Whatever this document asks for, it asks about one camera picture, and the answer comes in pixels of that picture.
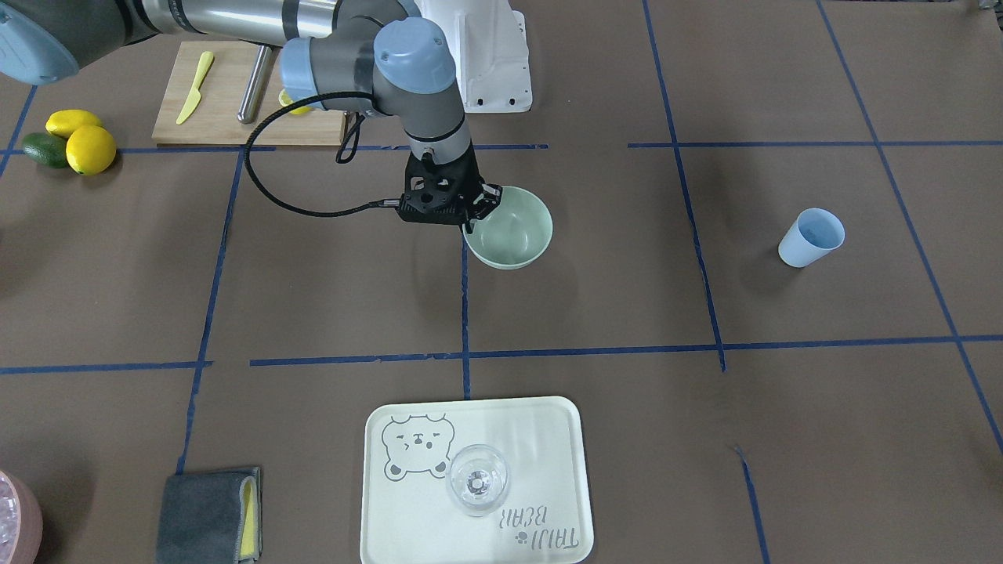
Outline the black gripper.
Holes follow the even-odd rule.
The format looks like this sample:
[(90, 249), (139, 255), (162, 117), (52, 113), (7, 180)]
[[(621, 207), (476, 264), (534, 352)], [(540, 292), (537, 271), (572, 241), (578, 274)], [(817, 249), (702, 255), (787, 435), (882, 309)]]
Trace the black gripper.
[(501, 204), (504, 189), (484, 183), (474, 149), (451, 163), (434, 163), (431, 153), (408, 156), (404, 192), (396, 207), (405, 222), (463, 227), (473, 234), (474, 221), (483, 221)]

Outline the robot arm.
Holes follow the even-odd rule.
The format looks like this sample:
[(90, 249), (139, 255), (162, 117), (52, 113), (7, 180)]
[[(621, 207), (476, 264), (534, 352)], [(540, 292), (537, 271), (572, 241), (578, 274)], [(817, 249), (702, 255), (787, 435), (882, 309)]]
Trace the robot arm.
[(404, 192), (377, 207), (472, 234), (501, 203), (479, 172), (454, 57), (413, 1), (4, 1), (2, 72), (50, 85), (158, 34), (229, 37), (279, 49), (294, 107), (398, 117), (411, 147)]

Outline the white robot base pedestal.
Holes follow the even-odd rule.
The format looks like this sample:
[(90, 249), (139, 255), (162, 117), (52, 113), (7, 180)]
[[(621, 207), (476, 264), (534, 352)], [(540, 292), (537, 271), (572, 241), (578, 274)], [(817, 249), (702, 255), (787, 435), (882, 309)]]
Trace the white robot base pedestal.
[(531, 110), (526, 19), (509, 1), (418, 1), (424, 18), (447, 36), (467, 114)]

